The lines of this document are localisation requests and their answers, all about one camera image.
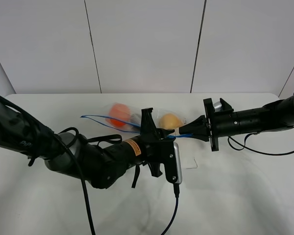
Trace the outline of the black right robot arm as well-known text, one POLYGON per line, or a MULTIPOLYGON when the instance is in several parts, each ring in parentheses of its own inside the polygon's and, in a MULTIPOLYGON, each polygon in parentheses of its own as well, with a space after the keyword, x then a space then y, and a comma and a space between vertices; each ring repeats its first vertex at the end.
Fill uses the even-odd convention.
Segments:
POLYGON ((203 101, 205 115, 179 128, 181 135, 210 142, 212 151, 219 150, 219 138, 240 134, 284 131, 294 128, 293 96, 268 103, 261 108, 235 112, 224 99, 203 101))

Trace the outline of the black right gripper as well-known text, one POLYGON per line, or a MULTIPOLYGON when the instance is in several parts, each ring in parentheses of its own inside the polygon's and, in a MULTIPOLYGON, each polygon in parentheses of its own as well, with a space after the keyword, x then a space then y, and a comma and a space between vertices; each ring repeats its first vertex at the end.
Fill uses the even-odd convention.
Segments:
POLYGON ((205 116, 179 127, 181 135, 190 134, 190 138, 208 142, 210 140, 211 150, 219 150, 219 138, 240 134, 240 125, 237 113, 215 112, 211 98, 203 100, 205 116))

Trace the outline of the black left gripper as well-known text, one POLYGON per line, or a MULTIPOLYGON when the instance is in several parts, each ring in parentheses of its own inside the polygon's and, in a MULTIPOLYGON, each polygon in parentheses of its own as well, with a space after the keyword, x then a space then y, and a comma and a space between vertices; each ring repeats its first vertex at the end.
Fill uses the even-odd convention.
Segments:
POLYGON ((152 108, 141 110, 140 134, 123 141, 133 151, 133 163, 149 165, 151 175, 160 177, 160 164, 164 165, 168 182, 176 182, 176 159, 173 143, 175 141, 173 129, 157 128, 152 119, 152 108))

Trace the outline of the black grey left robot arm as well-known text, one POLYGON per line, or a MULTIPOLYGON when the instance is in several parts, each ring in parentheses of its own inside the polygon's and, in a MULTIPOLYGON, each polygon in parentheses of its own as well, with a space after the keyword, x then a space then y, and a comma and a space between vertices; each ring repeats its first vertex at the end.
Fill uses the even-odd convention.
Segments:
POLYGON ((54 133, 17 105, 0 96, 0 147, 37 158, 46 167, 64 175, 84 178, 92 187, 107 189, 132 167, 140 172, 147 165, 153 177, 165 175, 168 182, 182 182, 178 146, 169 132, 157 128, 152 109, 142 109, 138 136, 120 135, 87 139, 74 128, 54 133))

